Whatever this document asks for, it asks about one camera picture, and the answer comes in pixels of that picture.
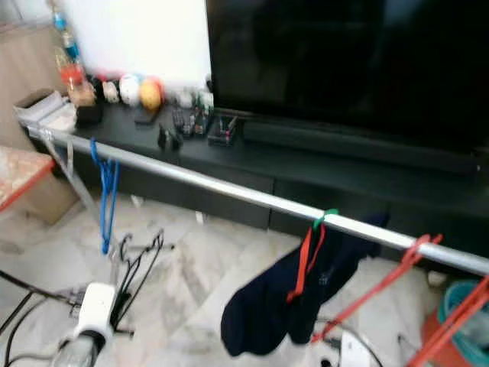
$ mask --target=table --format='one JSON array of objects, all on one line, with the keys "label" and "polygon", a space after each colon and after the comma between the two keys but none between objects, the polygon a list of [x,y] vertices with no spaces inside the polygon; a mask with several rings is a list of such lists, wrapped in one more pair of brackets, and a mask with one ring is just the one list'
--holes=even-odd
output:
[{"label": "table", "polygon": [[0,145],[0,212],[33,187],[54,167],[47,154]]}]

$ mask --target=teal bucket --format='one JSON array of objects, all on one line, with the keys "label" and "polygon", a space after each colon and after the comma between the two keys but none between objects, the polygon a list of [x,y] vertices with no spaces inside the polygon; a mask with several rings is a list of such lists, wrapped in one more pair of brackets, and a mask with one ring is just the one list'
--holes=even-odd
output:
[{"label": "teal bucket", "polygon": [[[462,301],[477,287],[476,281],[459,281],[454,283],[445,293],[438,309],[438,321],[443,324],[447,317]],[[489,304],[485,304],[481,311],[489,317]],[[484,330],[485,335],[489,335],[489,329]],[[489,367],[489,352],[484,350],[473,340],[469,339],[463,332],[458,331],[453,337],[452,342],[465,360],[476,367]]]}]

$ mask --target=white wall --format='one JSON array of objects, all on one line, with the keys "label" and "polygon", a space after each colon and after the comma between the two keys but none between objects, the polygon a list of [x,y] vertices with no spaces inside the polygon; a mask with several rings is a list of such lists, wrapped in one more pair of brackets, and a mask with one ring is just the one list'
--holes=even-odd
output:
[{"label": "white wall", "polygon": [[63,0],[88,70],[142,73],[168,87],[210,74],[206,0]]}]

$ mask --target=orange ball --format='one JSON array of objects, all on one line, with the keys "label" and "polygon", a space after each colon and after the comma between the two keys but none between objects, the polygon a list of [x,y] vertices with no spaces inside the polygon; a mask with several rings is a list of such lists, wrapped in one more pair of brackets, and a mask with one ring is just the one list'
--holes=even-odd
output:
[{"label": "orange ball", "polygon": [[158,83],[152,79],[146,79],[141,83],[139,87],[139,99],[146,109],[158,109],[162,102],[161,89]]}]

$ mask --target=television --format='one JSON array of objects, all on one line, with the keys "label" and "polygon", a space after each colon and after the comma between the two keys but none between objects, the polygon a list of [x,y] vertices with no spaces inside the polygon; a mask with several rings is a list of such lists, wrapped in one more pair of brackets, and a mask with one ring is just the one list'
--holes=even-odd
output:
[{"label": "television", "polygon": [[487,0],[207,0],[215,107],[455,151],[489,137]]}]

